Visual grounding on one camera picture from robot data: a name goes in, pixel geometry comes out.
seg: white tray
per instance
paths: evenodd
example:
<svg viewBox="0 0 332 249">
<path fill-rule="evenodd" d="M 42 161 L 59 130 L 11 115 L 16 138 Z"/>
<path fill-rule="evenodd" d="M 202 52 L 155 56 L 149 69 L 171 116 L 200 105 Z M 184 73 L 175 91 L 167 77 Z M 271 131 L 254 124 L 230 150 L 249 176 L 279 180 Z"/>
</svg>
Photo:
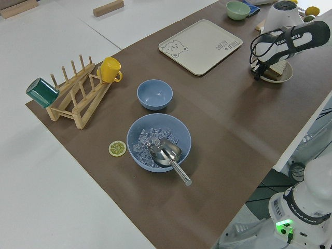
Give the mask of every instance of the white tray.
<svg viewBox="0 0 332 249">
<path fill-rule="evenodd" d="M 200 20 L 159 44 L 159 50 L 195 75 L 203 75 L 243 41 L 208 20 Z"/>
</svg>

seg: bowl of ice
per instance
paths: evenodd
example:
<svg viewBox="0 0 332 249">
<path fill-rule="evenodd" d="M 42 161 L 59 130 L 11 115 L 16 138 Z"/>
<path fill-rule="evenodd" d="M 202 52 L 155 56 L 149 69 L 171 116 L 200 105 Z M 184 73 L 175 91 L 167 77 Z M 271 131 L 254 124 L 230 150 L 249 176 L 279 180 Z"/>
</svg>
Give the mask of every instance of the bowl of ice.
<svg viewBox="0 0 332 249">
<path fill-rule="evenodd" d="M 152 172 L 166 172 L 171 166 L 162 168 L 152 160 L 147 148 L 148 142 L 166 137 L 181 148 L 178 164 L 188 156 L 191 149 L 191 136 L 188 128 L 177 118 L 163 113 L 153 113 L 136 120 L 127 134 L 127 149 L 134 161 L 143 169 Z"/>
</svg>

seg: green bowl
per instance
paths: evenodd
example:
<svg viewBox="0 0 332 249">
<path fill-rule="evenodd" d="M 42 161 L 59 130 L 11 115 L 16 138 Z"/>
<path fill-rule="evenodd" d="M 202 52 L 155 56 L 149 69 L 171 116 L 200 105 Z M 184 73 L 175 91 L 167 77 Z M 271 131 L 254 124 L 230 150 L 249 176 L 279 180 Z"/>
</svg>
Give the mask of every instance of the green bowl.
<svg viewBox="0 0 332 249">
<path fill-rule="evenodd" d="M 243 20 L 250 12 L 250 8 L 247 4 L 238 1 L 228 2 L 226 8 L 228 17 L 236 21 Z"/>
</svg>

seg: yellow mug handle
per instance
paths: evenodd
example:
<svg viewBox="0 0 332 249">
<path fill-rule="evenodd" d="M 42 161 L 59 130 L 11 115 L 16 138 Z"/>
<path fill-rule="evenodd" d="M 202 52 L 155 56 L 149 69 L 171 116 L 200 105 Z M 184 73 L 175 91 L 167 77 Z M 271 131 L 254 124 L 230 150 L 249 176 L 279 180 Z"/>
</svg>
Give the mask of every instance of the yellow mug handle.
<svg viewBox="0 0 332 249">
<path fill-rule="evenodd" d="M 114 78 L 115 82 L 119 82 L 120 80 L 122 80 L 122 72 L 121 71 L 118 72 L 118 75 L 120 75 L 120 78 L 118 79 L 117 77 L 115 77 Z"/>
</svg>

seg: yellow mug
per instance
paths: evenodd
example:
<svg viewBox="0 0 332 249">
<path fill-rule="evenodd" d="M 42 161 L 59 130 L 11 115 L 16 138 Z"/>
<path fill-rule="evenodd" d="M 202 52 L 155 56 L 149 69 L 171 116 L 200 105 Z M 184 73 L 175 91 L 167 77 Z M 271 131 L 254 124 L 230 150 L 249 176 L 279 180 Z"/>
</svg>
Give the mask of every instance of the yellow mug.
<svg viewBox="0 0 332 249">
<path fill-rule="evenodd" d="M 119 82 L 122 80 L 122 72 L 120 69 L 121 64 L 117 59 L 107 57 L 100 66 L 102 80 L 107 83 L 112 83 L 113 81 Z"/>
</svg>

